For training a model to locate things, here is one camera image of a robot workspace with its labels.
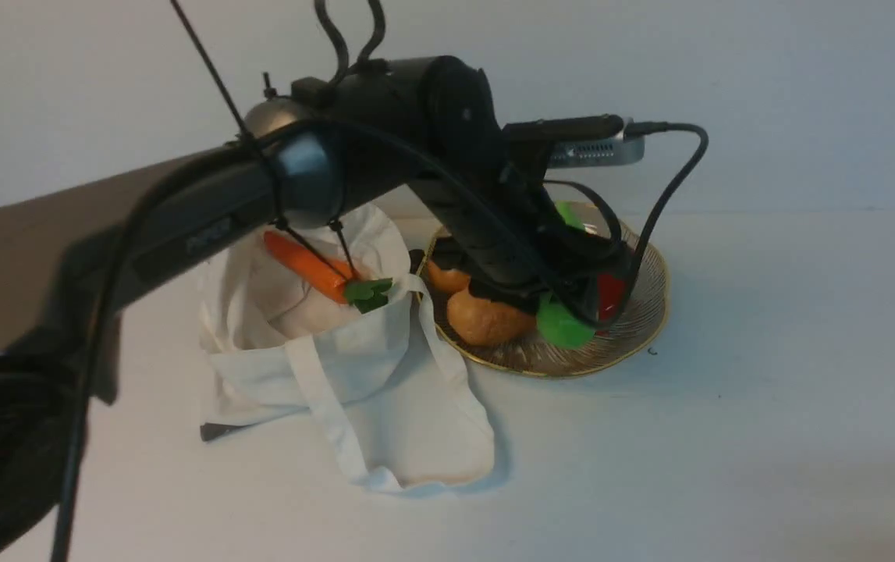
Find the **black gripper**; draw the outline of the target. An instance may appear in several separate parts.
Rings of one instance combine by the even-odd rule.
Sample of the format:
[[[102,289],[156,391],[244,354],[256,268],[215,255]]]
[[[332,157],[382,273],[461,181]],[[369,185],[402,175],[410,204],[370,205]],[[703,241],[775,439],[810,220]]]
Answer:
[[[592,188],[569,182],[599,212],[609,235],[569,225],[548,184],[507,169],[501,183],[423,172],[408,187],[447,228],[448,262],[472,277],[478,297],[526,312],[544,299],[571,316],[595,317],[601,274],[627,278],[619,219]]]

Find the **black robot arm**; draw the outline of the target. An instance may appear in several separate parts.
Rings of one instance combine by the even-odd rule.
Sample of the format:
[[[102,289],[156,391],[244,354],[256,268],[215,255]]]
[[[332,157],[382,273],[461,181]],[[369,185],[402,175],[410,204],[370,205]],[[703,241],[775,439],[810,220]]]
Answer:
[[[583,311],[618,243],[558,225],[552,154],[625,131],[616,115],[500,126],[485,73],[452,56],[358,61],[248,114],[236,140],[0,207],[0,552],[61,500],[76,409],[118,396],[119,314],[262,226],[309,229],[407,185],[479,287]]]

